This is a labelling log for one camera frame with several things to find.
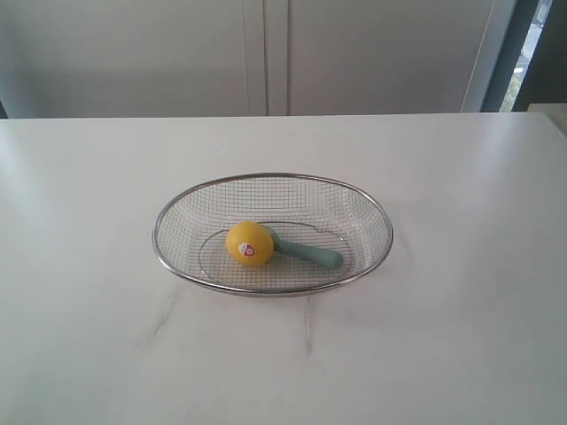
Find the yellow lemon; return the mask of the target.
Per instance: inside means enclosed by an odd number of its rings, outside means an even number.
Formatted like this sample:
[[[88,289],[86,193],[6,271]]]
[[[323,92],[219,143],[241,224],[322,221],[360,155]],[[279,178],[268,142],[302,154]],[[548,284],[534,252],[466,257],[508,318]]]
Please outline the yellow lemon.
[[[232,227],[225,244],[230,256],[246,267],[265,265],[275,251],[274,239],[269,230],[252,221],[242,221]]]

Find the teal handled peeler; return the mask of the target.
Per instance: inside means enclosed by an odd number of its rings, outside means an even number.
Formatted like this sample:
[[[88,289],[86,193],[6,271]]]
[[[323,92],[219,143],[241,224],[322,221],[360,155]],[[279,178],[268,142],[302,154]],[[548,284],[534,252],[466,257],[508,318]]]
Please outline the teal handled peeler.
[[[338,251],[288,242],[283,240],[273,229],[267,227],[267,230],[274,241],[275,251],[280,254],[328,269],[339,269],[344,264],[344,258]]]

